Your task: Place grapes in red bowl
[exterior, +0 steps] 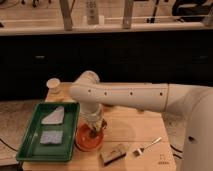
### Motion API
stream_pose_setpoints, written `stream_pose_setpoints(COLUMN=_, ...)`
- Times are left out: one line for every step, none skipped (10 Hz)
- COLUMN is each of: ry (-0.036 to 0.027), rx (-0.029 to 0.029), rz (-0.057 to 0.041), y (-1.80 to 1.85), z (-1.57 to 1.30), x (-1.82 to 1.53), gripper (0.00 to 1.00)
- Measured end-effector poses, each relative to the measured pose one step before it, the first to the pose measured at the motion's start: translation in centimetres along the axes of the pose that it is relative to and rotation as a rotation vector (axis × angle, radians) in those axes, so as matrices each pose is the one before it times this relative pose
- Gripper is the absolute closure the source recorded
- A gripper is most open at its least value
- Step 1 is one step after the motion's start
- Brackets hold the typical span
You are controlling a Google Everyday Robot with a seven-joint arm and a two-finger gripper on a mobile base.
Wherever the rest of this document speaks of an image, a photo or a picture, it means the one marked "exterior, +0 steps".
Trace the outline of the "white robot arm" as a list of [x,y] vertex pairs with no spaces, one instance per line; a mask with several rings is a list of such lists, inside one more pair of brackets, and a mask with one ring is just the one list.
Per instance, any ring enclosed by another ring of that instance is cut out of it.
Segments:
[[89,127],[101,129],[101,106],[118,105],[185,117],[180,171],[213,171],[213,87],[171,83],[102,83],[83,72],[69,89]]

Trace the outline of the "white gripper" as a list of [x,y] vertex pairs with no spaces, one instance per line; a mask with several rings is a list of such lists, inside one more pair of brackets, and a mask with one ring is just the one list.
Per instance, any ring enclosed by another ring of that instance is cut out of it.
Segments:
[[102,120],[102,114],[100,112],[89,114],[81,113],[80,116],[84,119],[89,127],[101,126],[101,130],[106,129],[107,127],[107,121],[105,119]]

